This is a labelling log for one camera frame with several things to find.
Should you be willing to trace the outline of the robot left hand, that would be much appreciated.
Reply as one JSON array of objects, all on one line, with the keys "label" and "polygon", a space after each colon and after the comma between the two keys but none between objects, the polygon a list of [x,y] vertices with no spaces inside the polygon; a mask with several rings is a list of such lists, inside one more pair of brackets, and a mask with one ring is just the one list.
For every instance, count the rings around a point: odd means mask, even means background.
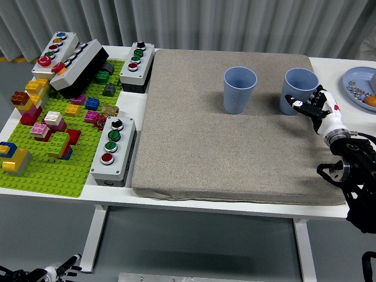
[{"label": "robot left hand", "polygon": [[73,277],[78,275],[82,270],[81,267],[76,266],[76,263],[81,260],[81,255],[76,254],[66,260],[62,264],[53,264],[45,268],[44,281],[72,281]]}]

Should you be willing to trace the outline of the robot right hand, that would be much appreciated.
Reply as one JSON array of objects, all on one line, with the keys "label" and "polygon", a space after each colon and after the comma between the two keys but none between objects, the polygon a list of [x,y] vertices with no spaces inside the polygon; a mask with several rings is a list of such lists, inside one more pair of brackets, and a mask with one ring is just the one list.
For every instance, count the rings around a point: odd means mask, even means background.
[{"label": "robot right hand", "polygon": [[285,95],[284,98],[295,111],[311,118],[316,134],[327,138],[333,130],[347,130],[337,102],[322,85],[317,86],[306,102],[291,95]]}]

